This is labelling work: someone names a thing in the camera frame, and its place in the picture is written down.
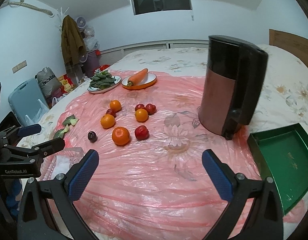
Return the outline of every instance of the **kettle handle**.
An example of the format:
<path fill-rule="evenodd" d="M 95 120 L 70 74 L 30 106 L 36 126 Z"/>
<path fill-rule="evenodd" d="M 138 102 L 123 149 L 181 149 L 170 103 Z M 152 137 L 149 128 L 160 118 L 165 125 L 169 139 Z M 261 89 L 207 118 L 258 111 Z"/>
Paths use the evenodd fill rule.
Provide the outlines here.
<path fill-rule="evenodd" d="M 240 48 L 240 61 L 229 117 L 248 125 L 260 97 L 266 74 L 268 54 L 249 45 Z"/>

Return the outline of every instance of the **electrical outlet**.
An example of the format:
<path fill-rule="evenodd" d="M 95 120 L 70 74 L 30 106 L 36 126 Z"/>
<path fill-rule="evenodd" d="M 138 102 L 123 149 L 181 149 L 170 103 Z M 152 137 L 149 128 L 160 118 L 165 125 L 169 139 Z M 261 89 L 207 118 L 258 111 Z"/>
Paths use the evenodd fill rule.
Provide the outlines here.
<path fill-rule="evenodd" d="M 26 60 L 24 60 L 23 62 L 19 63 L 18 65 L 16 65 L 15 67 L 12 68 L 13 73 L 16 73 L 18 70 L 22 69 L 23 67 L 27 66 L 27 62 Z"/>

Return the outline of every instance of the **wooden headboard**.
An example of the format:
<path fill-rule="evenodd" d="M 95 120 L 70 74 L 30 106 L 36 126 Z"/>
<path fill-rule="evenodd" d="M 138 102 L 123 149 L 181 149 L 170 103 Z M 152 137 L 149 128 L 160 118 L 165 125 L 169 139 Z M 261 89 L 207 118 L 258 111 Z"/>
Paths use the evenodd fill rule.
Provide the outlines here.
<path fill-rule="evenodd" d="M 292 53 L 308 67 L 308 39 L 270 29 L 270 45 Z"/>

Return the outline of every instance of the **kettle body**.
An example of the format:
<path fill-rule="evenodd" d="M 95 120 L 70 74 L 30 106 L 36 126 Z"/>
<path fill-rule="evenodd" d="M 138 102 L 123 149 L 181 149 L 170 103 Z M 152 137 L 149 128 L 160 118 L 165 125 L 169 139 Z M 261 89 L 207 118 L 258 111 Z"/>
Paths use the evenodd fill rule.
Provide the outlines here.
<path fill-rule="evenodd" d="M 256 45 L 228 36 L 209 36 L 201 124 L 227 140 L 248 125 L 261 94 L 268 54 Z"/>

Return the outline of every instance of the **screw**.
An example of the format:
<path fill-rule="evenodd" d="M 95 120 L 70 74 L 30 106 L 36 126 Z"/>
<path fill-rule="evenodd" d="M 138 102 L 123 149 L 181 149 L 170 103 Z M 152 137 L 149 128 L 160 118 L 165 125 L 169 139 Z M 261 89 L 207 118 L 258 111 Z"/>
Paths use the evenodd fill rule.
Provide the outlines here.
<path fill-rule="evenodd" d="M 272 177 L 267 177 L 266 180 L 267 180 L 268 183 L 273 183 L 274 182 Z"/>
<path fill-rule="evenodd" d="M 57 174 L 55 178 L 58 180 L 62 180 L 64 177 L 65 177 L 64 173 L 60 173 L 60 174 Z"/>
<path fill-rule="evenodd" d="M 35 180 L 35 179 L 34 179 L 33 177 L 30 177 L 30 178 L 27 180 L 27 182 L 28 182 L 28 183 L 33 183 L 34 180 Z"/>
<path fill-rule="evenodd" d="M 245 176 L 242 173 L 238 173 L 238 174 L 236 174 L 236 178 L 238 178 L 239 180 L 243 180 L 243 179 L 245 179 Z"/>

